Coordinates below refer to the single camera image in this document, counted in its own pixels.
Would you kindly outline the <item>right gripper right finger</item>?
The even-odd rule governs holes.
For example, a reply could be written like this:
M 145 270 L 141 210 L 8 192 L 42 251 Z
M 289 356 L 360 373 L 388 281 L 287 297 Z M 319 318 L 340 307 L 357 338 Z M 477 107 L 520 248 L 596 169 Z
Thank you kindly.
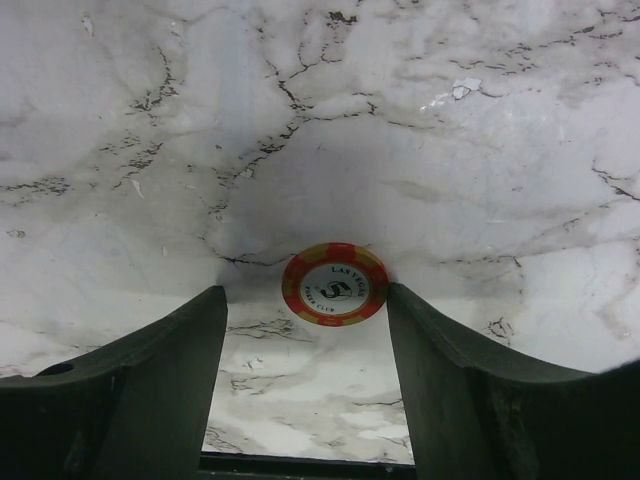
M 406 286 L 387 312 L 420 479 L 635 479 L 639 365 L 551 364 L 447 317 Z

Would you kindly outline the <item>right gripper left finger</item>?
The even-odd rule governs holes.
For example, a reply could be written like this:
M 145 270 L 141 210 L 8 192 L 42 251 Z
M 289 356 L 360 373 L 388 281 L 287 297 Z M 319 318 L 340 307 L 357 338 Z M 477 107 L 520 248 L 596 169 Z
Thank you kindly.
M 227 317 L 212 286 L 90 353 L 2 378 L 2 478 L 195 478 Z

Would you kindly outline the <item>orange poker chip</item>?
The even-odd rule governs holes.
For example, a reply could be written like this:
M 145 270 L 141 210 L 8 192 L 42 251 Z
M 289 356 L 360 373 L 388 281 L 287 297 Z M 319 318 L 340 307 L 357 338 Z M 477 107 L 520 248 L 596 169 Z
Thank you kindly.
M 363 247 L 323 243 L 287 264 L 281 293 L 303 320 L 326 327 L 361 323 L 385 304 L 390 279 L 383 263 Z

